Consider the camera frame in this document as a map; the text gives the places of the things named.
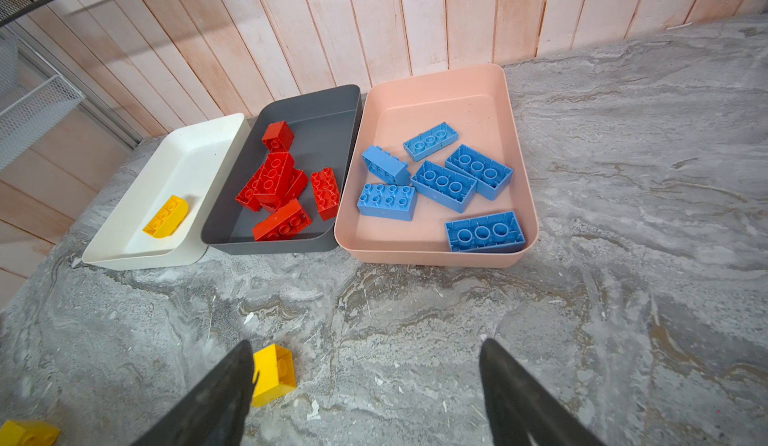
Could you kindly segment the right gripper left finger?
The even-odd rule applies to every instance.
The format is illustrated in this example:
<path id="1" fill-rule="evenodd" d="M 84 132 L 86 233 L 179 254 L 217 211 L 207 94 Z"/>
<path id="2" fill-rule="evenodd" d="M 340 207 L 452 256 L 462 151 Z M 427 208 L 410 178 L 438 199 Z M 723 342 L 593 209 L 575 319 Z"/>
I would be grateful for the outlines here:
<path id="1" fill-rule="evenodd" d="M 136 445 L 239 445 L 258 383 L 253 350 L 240 341 Z"/>

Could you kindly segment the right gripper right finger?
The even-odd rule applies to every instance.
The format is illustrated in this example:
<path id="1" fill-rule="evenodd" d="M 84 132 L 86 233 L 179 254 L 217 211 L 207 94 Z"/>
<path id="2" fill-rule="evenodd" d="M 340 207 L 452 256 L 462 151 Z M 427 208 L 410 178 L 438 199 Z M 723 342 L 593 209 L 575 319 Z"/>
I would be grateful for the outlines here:
<path id="1" fill-rule="evenodd" d="M 603 443 L 492 338 L 482 343 L 479 370 L 495 445 Z"/>

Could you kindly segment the blue lego brick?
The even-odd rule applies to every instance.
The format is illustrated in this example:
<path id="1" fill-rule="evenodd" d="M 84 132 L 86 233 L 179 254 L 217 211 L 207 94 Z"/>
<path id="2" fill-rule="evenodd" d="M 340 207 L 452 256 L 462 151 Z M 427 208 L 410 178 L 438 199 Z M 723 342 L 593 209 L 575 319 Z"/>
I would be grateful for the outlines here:
<path id="1" fill-rule="evenodd" d="M 514 211 L 449 221 L 445 230 L 452 252 L 515 253 L 527 245 Z"/>
<path id="2" fill-rule="evenodd" d="M 403 146 L 412 160 L 418 162 L 454 143 L 458 138 L 458 132 L 446 122 L 442 122 L 405 141 Z"/>
<path id="3" fill-rule="evenodd" d="M 460 145 L 446 160 L 445 167 L 478 181 L 477 193 L 494 201 L 511 182 L 514 170 L 467 145 Z"/>
<path id="4" fill-rule="evenodd" d="M 383 150 L 380 146 L 369 146 L 362 158 L 370 173 L 390 185 L 407 186 L 411 175 L 406 162 Z"/>
<path id="5" fill-rule="evenodd" d="M 367 183 L 358 199 L 357 208 L 364 216 L 411 221 L 417 197 L 417 191 L 412 186 Z"/>

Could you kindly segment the yellow curved lego brick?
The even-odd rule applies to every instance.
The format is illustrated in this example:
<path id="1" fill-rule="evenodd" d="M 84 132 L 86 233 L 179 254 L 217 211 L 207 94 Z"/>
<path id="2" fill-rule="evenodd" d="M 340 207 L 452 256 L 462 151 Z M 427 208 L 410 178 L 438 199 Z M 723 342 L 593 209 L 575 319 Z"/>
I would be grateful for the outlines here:
<path id="1" fill-rule="evenodd" d="M 173 234 L 189 212 L 188 203 L 171 195 L 153 218 L 143 228 L 143 232 L 153 238 L 165 238 Z"/>

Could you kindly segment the red lego brick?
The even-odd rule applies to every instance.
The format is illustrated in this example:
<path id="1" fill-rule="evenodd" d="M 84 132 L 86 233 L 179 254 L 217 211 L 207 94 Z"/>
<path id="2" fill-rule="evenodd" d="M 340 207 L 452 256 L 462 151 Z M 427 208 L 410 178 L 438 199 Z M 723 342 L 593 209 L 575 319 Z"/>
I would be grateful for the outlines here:
<path id="1" fill-rule="evenodd" d="M 270 153 L 289 152 L 295 135 L 286 121 L 268 125 L 262 137 L 262 143 Z"/>
<path id="2" fill-rule="evenodd" d="M 252 230 L 255 241 L 288 240 L 312 224 L 297 199 L 292 199 Z"/>
<path id="3" fill-rule="evenodd" d="M 271 152 L 260 168 L 254 196 L 264 205 L 276 206 L 282 201 L 291 182 L 294 158 L 289 152 Z"/>
<path id="4" fill-rule="evenodd" d="M 259 167 L 236 196 L 236 201 L 239 204 L 254 212 L 262 209 L 261 202 L 254 196 L 261 172 L 262 168 Z"/>
<path id="5" fill-rule="evenodd" d="M 262 208 L 268 211 L 270 214 L 276 212 L 281 207 L 285 206 L 293 199 L 298 199 L 309 182 L 307 174 L 302 170 L 293 170 L 293 175 L 288 190 L 283 198 L 275 205 L 263 203 Z"/>

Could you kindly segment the blue lego brick low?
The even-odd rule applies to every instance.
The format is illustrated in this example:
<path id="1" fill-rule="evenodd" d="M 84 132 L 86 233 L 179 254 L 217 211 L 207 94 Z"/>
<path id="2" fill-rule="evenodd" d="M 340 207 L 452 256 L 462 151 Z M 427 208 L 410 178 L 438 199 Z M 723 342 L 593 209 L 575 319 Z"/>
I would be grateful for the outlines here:
<path id="1" fill-rule="evenodd" d="M 411 183 L 419 194 L 457 213 L 465 212 L 478 185 L 475 178 L 428 160 L 411 177 Z"/>

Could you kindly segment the red lego brick low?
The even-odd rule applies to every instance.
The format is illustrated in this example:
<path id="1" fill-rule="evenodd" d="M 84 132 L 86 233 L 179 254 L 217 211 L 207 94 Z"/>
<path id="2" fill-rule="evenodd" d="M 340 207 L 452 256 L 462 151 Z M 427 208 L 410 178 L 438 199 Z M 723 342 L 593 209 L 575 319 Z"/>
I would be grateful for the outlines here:
<path id="1" fill-rule="evenodd" d="M 332 168 L 327 167 L 310 175 L 318 214 L 324 220 L 335 218 L 341 194 Z"/>

